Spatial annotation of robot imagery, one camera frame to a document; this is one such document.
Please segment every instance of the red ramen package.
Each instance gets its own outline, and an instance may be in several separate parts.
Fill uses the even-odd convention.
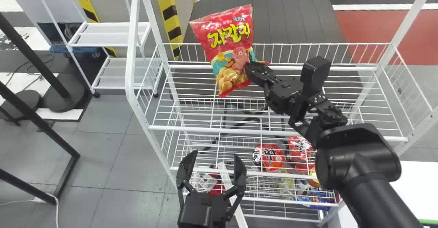
[[[286,148],[286,159],[290,162],[307,162],[314,160],[316,151],[313,149],[309,141],[302,136],[291,136],[289,145]]]
[[[258,144],[252,153],[254,165],[263,172],[277,172],[283,167],[284,153],[275,144]]]
[[[245,5],[213,13],[190,25],[213,66],[219,97],[249,85],[245,64],[257,61],[252,49],[254,37],[252,6]]]

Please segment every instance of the white shelf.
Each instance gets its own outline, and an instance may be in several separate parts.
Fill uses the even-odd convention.
[[[138,23],[138,40],[143,46],[151,30],[149,22]],[[127,47],[129,22],[83,22],[69,41],[71,47]]]
[[[149,65],[152,58],[136,58],[136,76],[134,79],[134,87],[139,88],[142,84],[144,74],[146,73],[147,65]],[[102,69],[97,75],[92,87],[94,89],[102,90],[124,90],[125,89],[125,71],[126,58],[107,58],[103,63]],[[144,88],[151,89],[153,83],[145,83]]]
[[[205,191],[197,184],[200,173],[233,174],[236,154],[247,168],[247,190],[241,204],[244,216],[320,223],[323,212],[307,206],[338,206],[336,201],[300,201],[295,184],[286,193],[281,187],[285,180],[295,183],[296,179],[316,179],[312,172],[314,154],[301,162],[285,158],[276,172],[263,172],[253,162],[253,151],[260,144],[275,144],[285,155],[290,153],[286,148],[288,139],[299,134],[289,127],[289,116],[271,111],[263,90],[254,84],[219,97],[212,66],[200,44],[177,44],[180,45],[178,58],[163,63],[166,80],[158,91],[159,98],[153,98],[147,89],[136,89],[136,81],[128,80],[133,85],[127,89],[128,100],[140,124],[147,125],[143,127],[147,128],[145,133],[154,135],[148,138],[156,150],[161,150],[158,158],[169,176],[177,171],[183,157],[198,150],[191,182],[198,191]],[[177,44],[163,45],[171,53]],[[160,45],[156,47],[154,58],[158,58],[160,48]],[[390,144],[398,144],[409,141],[406,131],[417,125],[430,105],[396,49],[387,67],[379,65],[388,48],[393,46],[388,43],[253,45],[256,58],[270,61],[270,68],[283,79],[299,79],[302,63],[317,55],[331,60],[332,67],[323,86],[327,98],[341,109],[349,124],[372,123]],[[127,69],[137,72],[136,66]],[[148,80],[156,80],[156,74],[147,71],[144,86]],[[225,162],[227,169],[210,168],[221,162]]]

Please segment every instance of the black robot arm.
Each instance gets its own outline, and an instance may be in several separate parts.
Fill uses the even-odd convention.
[[[346,125],[347,118],[323,93],[331,62],[306,61],[300,80],[280,79],[264,63],[245,65],[264,91],[267,105],[289,115],[288,124],[317,150],[316,174],[324,188],[339,191],[361,228],[421,228],[389,182],[401,175],[400,161],[374,125]],[[314,114],[309,121],[306,114]]]
[[[182,161],[177,172],[177,189],[180,202],[178,228],[225,228],[239,206],[246,188],[247,169],[243,161],[234,154],[234,186],[221,195],[199,193],[189,183],[197,157],[197,150],[190,152]],[[183,188],[188,190],[184,202]],[[227,211],[230,197],[236,200]]]

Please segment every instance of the white wall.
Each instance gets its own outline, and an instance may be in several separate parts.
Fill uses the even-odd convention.
[[[126,8],[125,0],[90,0],[93,4],[94,10],[102,22],[127,22],[129,21],[129,14]],[[158,0],[151,0],[154,8],[155,17],[157,19],[158,27],[163,42],[168,42],[166,30],[164,29],[163,17],[161,15]],[[192,0],[175,0],[178,16],[180,18],[181,32],[185,35],[191,11],[193,9]],[[139,21],[147,21],[147,15],[144,8],[141,7]],[[151,53],[155,48],[155,42],[150,37],[146,42],[146,53]],[[117,55],[123,57],[126,54],[126,48],[116,48]]]
[[[178,17],[180,18],[181,32],[186,34],[187,26],[193,9],[193,0],[175,0]]]
[[[23,8],[31,22],[51,23],[41,0],[16,0]],[[75,3],[81,8],[79,2],[75,0],[45,0],[50,11],[58,22],[82,22],[81,13],[75,8]]]

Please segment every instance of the white metal rack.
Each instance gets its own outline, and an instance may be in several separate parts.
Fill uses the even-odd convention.
[[[67,50],[69,51],[73,61],[75,62],[77,68],[81,72],[86,84],[89,86],[89,89],[94,94],[97,89],[105,90],[123,90],[125,89],[125,69],[126,69],[126,58],[115,58],[111,57],[108,52],[103,48],[103,51],[107,55],[106,60],[104,61],[102,68],[97,74],[97,77],[94,79],[94,82],[89,83],[87,80],[75,54],[73,53],[74,47],[127,47],[128,46],[128,32],[129,32],[129,22],[104,22],[104,23],[90,23],[87,18],[84,17],[82,9],[76,7],[79,14],[83,19],[83,23],[75,32],[70,40],[67,40],[60,27],[57,24],[56,19],[50,11],[50,8],[46,4],[45,0],[41,0],[43,3],[47,13],[52,19],[56,30],[61,36]],[[127,10],[130,13],[130,5],[129,1],[125,0],[125,4],[127,6]],[[146,9],[148,12],[153,12],[152,4],[148,5]],[[146,65],[141,66],[141,63],[149,63],[150,58],[146,58],[144,53],[144,45],[147,41],[147,37],[149,36],[150,31],[152,30],[154,37],[159,37],[158,27],[152,27],[152,25],[156,26],[155,15],[148,14],[149,22],[139,22],[137,29],[137,47],[140,50],[141,58],[137,58],[137,71],[136,71],[136,80],[137,83],[141,83],[141,80],[144,77]],[[154,80],[154,82],[148,82],[147,87],[156,89],[158,85],[158,80]]]
[[[349,123],[371,122],[400,155],[437,122],[433,109],[397,50],[402,37],[426,0],[416,0],[391,43],[254,44],[258,60],[271,62],[282,77],[300,76],[302,63],[317,55],[333,64],[324,84],[324,93],[348,117]],[[141,127],[176,187],[174,174],[181,159],[194,149],[198,156],[191,179],[198,191],[202,173],[232,174],[233,154],[247,167],[247,190],[239,218],[298,220],[323,225],[343,202],[328,192],[329,202],[297,199],[300,179],[312,174],[312,154],[305,161],[285,160],[277,172],[255,167],[252,152],[260,144],[275,144],[287,153],[289,136],[298,135],[287,125],[287,116],[273,113],[265,104],[262,90],[255,85],[235,90],[225,98],[217,94],[216,79],[200,44],[180,45],[180,56],[168,58],[171,43],[158,43],[142,82],[136,72],[138,9],[132,7],[126,69],[126,94]],[[162,70],[164,84],[155,91],[148,82]],[[335,207],[327,212],[309,205]]]
[[[150,30],[149,22],[140,22],[138,24],[138,37],[141,39],[140,43],[137,44],[138,47],[144,46]],[[72,47],[127,47],[128,31],[128,22],[83,22],[68,44]]]

